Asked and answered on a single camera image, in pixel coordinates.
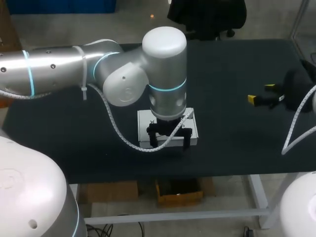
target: silver robot arm segment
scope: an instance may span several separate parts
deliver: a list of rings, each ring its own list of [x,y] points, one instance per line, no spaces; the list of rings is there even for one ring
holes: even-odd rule
[[[186,46],[180,30],[159,27],[129,52],[105,39],[83,46],[5,53],[0,57],[0,94],[35,98],[93,83],[109,103],[127,106],[149,84],[153,114],[161,120],[177,119],[186,108]]]

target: white spiral cable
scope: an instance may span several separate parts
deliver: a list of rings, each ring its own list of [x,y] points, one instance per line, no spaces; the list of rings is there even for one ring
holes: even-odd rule
[[[8,97],[8,98],[12,98],[12,99],[16,99],[16,100],[32,100],[32,99],[39,99],[42,98],[46,95],[49,95],[50,93],[45,93],[45,94],[40,94],[40,95],[17,95],[17,94],[12,94],[9,92],[6,92],[4,90],[0,90],[0,95]]]
[[[175,127],[175,129],[173,130],[173,132],[170,134],[170,136],[168,137],[168,139],[163,143],[161,144],[160,146],[156,147],[156,148],[152,148],[152,149],[144,149],[144,148],[140,148],[140,147],[137,147],[135,146],[134,144],[130,143],[129,141],[127,141],[123,135],[121,134],[121,132],[119,131],[115,121],[114,121],[114,118],[112,116],[112,112],[111,112],[111,109],[110,109],[110,106],[109,106],[109,103],[107,101],[107,99],[105,98],[105,96],[103,95],[103,92],[98,88],[96,87],[95,85],[93,84],[88,84],[89,86],[91,86],[93,89],[95,89],[98,94],[100,95],[100,97],[102,98],[103,102],[104,102],[104,105],[108,111],[108,114],[109,114],[109,118],[111,120],[111,123],[112,123],[112,126],[115,130],[115,132],[118,134],[118,136],[120,137],[120,139],[126,143],[128,146],[130,146],[131,148],[134,148],[138,151],[141,151],[141,152],[156,152],[156,151],[159,151],[161,150],[162,148],[164,148],[165,146],[168,145],[168,143],[171,141],[171,139],[174,137],[174,135],[176,134],[176,132],[180,129],[180,127],[182,126],[182,124],[184,123],[185,120],[187,120],[187,118],[193,113],[193,109],[188,112],[183,118],[182,120],[179,122],[179,124]]]
[[[300,115],[300,112],[303,108],[303,106],[305,105],[306,101],[310,98],[310,96],[316,91],[316,85],[305,95],[304,99],[302,100],[300,106],[297,108],[297,111],[295,112],[292,124],[290,126],[290,130],[288,132],[287,138],[285,140],[283,149],[282,149],[282,155],[285,155],[289,150],[291,150],[297,143],[299,143],[300,141],[302,141],[304,138],[306,138],[307,136],[311,135],[313,132],[316,131],[316,126],[312,127],[310,130],[308,130],[307,132],[304,132],[301,136],[299,136],[298,138],[296,138],[290,145],[290,139],[294,130],[294,126],[295,123],[298,119],[298,116]]]

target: concrete floor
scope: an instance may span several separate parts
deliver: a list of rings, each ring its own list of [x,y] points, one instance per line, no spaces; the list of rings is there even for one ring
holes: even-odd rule
[[[244,27],[236,30],[235,39],[286,38],[291,32],[300,0],[245,0],[248,18]],[[115,14],[13,15],[12,20],[25,49],[45,46],[80,45],[98,39],[113,39],[119,43],[141,42],[144,34],[158,26],[174,26],[166,18],[167,0],[118,0]],[[5,110],[0,110],[0,125]],[[284,175],[262,175],[263,185],[271,197]],[[247,186],[240,176],[215,177],[217,197],[207,198],[190,210],[213,210],[251,207]],[[166,210],[156,208],[153,199],[138,202],[95,203],[92,216],[154,213]],[[229,218],[211,220],[152,222],[145,224],[147,237],[240,237],[243,227],[256,229],[257,237],[282,237],[279,224],[271,230],[260,230],[256,218]],[[137,224],[116,224],[113,237],[140,236]]]

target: brown box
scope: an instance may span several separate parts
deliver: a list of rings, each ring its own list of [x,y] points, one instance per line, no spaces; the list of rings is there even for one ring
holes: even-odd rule
[[[0,0],[0,53],[22,50],[20,39],[12,25],[5,0]],[[8,107],[12,99],[0,96],[0,108]]]
[[[198,182],[205,197],[216,196],[215,186],[212,177],[199,178]]]
[[[80,203],[132,201],[138,199],[136,181],[80,185]]]

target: chair wheel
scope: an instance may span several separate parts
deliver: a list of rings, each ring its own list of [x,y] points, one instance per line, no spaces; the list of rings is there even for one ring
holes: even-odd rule
[[[227,30],[227,33],[226,33],[226,36],[228,37],[228,38],[231,38],[231,37],[234,37],[234,35],[235,35],[235,31],[233,31],[233,30]]]
[[[254,237],[253,230],[250,230],[248,227],[245,227],[243,232],[243,237]]]

